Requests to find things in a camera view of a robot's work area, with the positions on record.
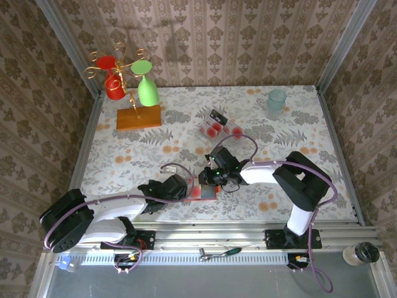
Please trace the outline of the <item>red plastic goblet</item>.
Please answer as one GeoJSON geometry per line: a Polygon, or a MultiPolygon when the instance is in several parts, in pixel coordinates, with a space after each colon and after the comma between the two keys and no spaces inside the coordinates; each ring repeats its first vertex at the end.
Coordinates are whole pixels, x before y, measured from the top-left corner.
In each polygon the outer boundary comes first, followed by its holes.
{"type": "Polygon", "coordinates": [[[104,86],[109,99],[117,101],[125,97],[122,79],[116,65],[114,56],[105,55],[97,60],[97,67],[107,72],[104,86]]]}

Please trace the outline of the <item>orange card holder wallet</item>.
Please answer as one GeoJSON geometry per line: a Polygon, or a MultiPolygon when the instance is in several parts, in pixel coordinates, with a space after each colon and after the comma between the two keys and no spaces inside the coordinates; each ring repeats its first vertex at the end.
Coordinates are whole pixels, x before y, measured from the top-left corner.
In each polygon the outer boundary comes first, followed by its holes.
{"type": "MultiPolygon", "coordinates": [[[[212,185],[201,185],[202,186],[202,198],[198,201],[215,201],[217,200],[217,194],[221,191],[221,187],[219,186],[212,186],[212,185]]],[[[183,199],[184,202],[195,202],[195,201],[188,201],[187,199],[183,199]]]]}

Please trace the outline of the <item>black connector board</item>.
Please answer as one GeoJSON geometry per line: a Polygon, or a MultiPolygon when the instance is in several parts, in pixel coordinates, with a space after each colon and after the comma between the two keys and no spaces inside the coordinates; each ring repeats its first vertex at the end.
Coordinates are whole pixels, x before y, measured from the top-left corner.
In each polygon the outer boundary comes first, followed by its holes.
{"type": "Polygon", "coordinates": [[[307,253],[288,253],[288,264],[290,269],[307,268],[310,264],[310,257],[307,253]]]}
{"type": "Polygon", "coordinates": [[[114,268],[118,273],[129,273],[140,262],[139,252],[128,254],[114,254],[114,268]]]}

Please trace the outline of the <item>green plastic goblet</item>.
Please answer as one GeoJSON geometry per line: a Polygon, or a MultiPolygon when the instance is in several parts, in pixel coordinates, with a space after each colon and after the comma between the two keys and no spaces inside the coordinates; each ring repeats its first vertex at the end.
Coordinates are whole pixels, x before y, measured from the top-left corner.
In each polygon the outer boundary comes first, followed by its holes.
{"type": "Polygon", "coordinates": [[[152,63],[148,60],[139,60],[132,64],[132,72],[141,78],[138,85],[138,96],[145,107],[152,107],[159,103],[159,93],[153,80],[147,77],[152,69],[152,63]]]}

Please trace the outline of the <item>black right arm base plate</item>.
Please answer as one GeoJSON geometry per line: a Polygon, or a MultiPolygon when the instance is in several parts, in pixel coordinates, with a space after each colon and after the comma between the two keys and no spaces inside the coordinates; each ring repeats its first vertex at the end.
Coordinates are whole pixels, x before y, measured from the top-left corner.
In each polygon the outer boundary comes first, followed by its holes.
{"type": "Polygon", "coordinates": [[[308,249],[309,235],[308,231],[302,236],[296,236],[282,229],[268,229],[265,230],[264,241],[268,250],[303,250],[308,249]]]}

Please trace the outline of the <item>aluminium side rail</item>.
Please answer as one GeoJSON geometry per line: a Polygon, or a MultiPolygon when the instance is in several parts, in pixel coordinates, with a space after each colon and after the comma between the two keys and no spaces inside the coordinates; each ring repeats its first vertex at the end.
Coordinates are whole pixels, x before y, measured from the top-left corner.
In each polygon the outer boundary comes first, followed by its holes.
{"type": "Polygon", "coordinates": [[[99,91],[92,106],[91,114],[87,122],[86,131],[84,133],[84,137],[81,142],[81,147],[79,150],[78,158],[76,160],[76,164],[73,170],[73,174],[71,177],[68,190],[79,189],[82,186],[84,173],[86,171],[87,161],[92,147],[92,142],[97,129],[99,117],[102,112],[104,98],[105,98],[105,92],[99,91]]]}
{"type": "Polygon", "coordinates": [[[333,121],[332,121],[331,113],[330,113],[330,111],[328,109],[328,105],[327,105],[326,100],[325,100],[325,97],[324,97],[323,93],[319,90],[319,88],[317,86],[315,86],[315,90],[316,90],[316,93],[318,95],[318,99],[319,99],[320,106],[322,108],[324,119],[325,119],[326,124],[328,126],[330,138],[332,140],[332,144],[333,144],[333,147],[334,147],[335,152],[336,152],[336,157],[337,157],[340,169],[341,169],[341,174],[342,174],[342,177],[343,177],[343,180],[344,180],[344,183],[345,183],[345,187],[347,189],[347,193],[349,195],[350,202],[351,202],[352,207],[354,209],[355,216],[357,218],[357,222],[361,226],[367,226],[367,224],[365,222],[365,218],[364,218],[363,212],[362,212],[361,207],[360,207],[359,200],[358,200],[357,195],[356,195],[354,184],[352,182],[352,179],[351,179],[351,176],[350,176],[350,173],[349,173],[349,169],[348,169],[347,163],[346,163],[345,158],[344,158],[342,147],[341,147],[341,144],[340,144],[340,141],[339,141],[335,126],[334,126],[333,121]]]}

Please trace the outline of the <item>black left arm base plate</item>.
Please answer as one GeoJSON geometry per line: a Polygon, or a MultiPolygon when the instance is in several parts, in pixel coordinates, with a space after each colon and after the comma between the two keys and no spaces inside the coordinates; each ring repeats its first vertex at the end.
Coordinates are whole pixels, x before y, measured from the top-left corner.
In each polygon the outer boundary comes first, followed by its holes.
{"type": "Polygon", "coordinates": [[[134,232],[126,233],[116,244],[122,246],[135,246],[141,250],[154,250],[155,240],[155,231],[135,230],[134,232]]]}

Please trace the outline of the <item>aluminium frame post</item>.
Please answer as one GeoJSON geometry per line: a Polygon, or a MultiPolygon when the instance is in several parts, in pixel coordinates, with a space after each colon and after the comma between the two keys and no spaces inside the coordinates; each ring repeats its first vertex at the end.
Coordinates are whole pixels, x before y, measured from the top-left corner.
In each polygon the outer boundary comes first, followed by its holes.
{"type": "Polygon", "coordinates": [[[87,63],[87,58],[84,56],[83,52],[80,51],[78,42],[73,37],[65,21],[65,18],[61,15],[61,11],[56,6],[56,1],[36,0],[36,2],[54,30],[58,40],[66,50],[66,53],[70,57],[74,67],[79,72],[80,77],[84,81],[84,84],[86,85],[90,94],[94,99],[97,99],[100,96],[102,88],[96,86],[92,79],[88,79],[83,74],[83,71],[89,66],[87,63]]]}
{"type": "Polygon", "coordinates": [[[377,0],[359,1],[316,85],[320,94],[324,94],[331,84],[376,3],[377,0]]]}

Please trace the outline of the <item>clear acrylic card stand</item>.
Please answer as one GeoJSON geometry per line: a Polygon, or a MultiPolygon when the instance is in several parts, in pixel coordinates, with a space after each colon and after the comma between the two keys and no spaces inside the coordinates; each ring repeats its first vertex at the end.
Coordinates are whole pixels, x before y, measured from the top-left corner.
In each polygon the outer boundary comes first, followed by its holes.
{"type": "MultiPolygon", "coordinates": [[[[211,145],[211,146],[215,146],[217,143],[219,143],[223,138],[230,136],[230,130],[229,130],[229,124],[231,124],[233,121],[229,120],[228,118],[228,122],[225,126],[223,126],[223,130],[221,132],[219,132],[218,136],[215,139],[210,139],[207,138],[205,136],[203,136],[199,129],[200,127],[209,127],[208,124],[205,123],[205,121],[210,121],[210,122],[216,122],[214,121],[211,117],[210,117],[210,112],[212,110],[208,110],[205,113],[204,118],[201,120],[201,122],[198,124],[198,131],[197,131],[197,138],[203,142],[206,143],[207,145],[211,145]]],[[[226,140],[226,143],[238,143],[240,140],[235,140],[232,136],[231,138],[226,140]]]]}

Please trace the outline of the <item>aluminium front rail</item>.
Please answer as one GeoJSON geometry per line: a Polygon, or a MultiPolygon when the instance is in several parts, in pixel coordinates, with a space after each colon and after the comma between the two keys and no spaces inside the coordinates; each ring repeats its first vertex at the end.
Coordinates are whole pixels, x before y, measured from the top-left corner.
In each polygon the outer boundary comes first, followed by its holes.
{"type": "MultiPolygon", "coordinates": [[[[241,247],[244,253],[266,251],[265,231],[281,229],[282,223],[265,222],[135,222],[138,230],[156,232],[155,252],[197,252],[204,248],[209,252],[221,252],[241,247]]],[[[379,249],[382,242],[374,227],[355,223],[317,222],[322,249],[320,252],[342,251],[358,242],[370,242],[379,249]]]]}

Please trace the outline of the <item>clear jar dark lid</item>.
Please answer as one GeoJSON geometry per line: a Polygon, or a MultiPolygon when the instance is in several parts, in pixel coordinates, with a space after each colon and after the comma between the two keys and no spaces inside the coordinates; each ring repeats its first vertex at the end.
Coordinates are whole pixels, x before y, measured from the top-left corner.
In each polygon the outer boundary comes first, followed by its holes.
{"type": "Polygon", "coordinates": [[[370,242],[360,242],[343,249],[342,257],[351,266],[376,263],[380,258],[379,249],[370,242]]]}

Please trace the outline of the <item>blue white connector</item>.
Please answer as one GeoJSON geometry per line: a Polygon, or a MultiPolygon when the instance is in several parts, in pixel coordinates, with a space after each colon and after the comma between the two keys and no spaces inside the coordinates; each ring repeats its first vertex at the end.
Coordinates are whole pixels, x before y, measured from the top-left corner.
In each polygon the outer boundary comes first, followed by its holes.
{"type": "Polygon", "coordinates": [[[58,264],[60,270],[74,273],[79,267],[79,261],[72,256],[63,256],[58,264]]]}

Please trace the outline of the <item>black VIP card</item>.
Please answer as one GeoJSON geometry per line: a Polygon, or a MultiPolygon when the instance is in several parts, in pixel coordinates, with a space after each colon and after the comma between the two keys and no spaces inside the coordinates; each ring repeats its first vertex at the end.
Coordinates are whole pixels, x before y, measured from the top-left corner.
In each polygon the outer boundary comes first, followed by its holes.
{"type": "Polygon", "coordinates": [[[215,109],[212,109],[212,111],[210,112],[210,117],[218,122],[219,124],[225,126],[228,122],[228,118],[225,117],[223,114],[219,113],[218,111],[216,111],[215,109]]]}

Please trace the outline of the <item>teal plastic cup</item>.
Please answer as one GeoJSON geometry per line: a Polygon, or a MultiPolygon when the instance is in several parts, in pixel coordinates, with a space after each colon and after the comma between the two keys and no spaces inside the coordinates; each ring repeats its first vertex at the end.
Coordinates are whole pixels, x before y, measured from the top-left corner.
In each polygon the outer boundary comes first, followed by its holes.
{"type": "Polygon", "coordinates": [[[274,89],[269,92],[267,99],[267,118],[277,119],[285,107],[287,94],[281,89],[274,89]]]}

